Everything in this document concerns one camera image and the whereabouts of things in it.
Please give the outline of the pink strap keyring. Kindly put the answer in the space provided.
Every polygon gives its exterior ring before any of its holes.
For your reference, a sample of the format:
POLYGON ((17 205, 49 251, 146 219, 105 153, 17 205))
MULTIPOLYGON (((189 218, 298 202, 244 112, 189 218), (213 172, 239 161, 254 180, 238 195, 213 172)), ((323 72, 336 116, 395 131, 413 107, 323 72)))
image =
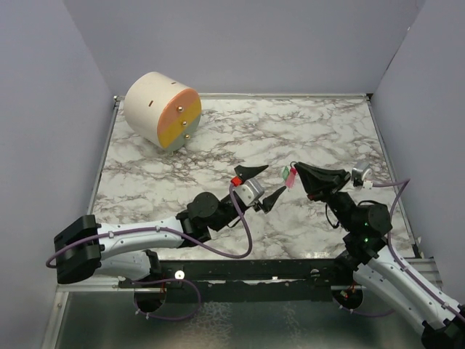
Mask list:
POLYGON ((289 173, 288 173, 288 176, 286 178, 286 187, 287 188, 292 188, 294 186, 295 179, 296 179, 296 169, 291 167, 289 169, 289 173))

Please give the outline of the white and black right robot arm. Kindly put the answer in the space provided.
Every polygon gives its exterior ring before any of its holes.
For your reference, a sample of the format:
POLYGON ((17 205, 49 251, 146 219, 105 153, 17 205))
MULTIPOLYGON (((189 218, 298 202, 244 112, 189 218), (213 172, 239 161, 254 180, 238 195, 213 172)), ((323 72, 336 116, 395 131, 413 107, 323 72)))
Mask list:
POLYGON ((343 189, 352 174, 321 169, 303 162, 292 168, 307 198, 323 202, 347 232, 345 250, 336 258, 333 274, 341 284, 371 290, 421 335, 425 348, 464 347, 464 305, 449 297, 418 272, 393 247, 392 210, 386 204, 356 203, 343 189))

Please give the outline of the green key tag with key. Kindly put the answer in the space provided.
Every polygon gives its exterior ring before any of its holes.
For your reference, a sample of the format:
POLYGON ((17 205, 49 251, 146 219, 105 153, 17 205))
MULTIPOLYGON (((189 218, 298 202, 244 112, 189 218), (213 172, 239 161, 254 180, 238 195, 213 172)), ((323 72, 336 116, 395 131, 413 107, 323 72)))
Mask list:
POLYGON ((288 176, 290 175, 290 169, 289 167, 284 167, 282 171, 282 178, 284 180, 287 180, 288 176))

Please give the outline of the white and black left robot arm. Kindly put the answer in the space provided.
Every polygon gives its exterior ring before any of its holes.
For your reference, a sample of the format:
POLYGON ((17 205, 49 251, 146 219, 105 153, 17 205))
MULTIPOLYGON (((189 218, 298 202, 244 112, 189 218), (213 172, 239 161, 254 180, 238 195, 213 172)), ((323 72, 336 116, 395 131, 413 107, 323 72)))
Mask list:
POLYGON ((282 185, 271 195, 264 194, 256 176, 266 169, 266 166, 237 166, 224 198, 211 192, 199 193, 184 210, 162 220, 108 224, 98 223, 93 214, 83 215, 55 236, 54 254, 45 265, 56 271, 59 284, 104 275, 128 278, 150 287, 161 276, 156 249, 199 246, 230 259, 248 257, 253 239, 246 211, 270 212, 286 190, 282 185), (242 223, 246 232, 246 251, 233 254, 209 246, 212 232, 233 228, 238 223, 242 223))

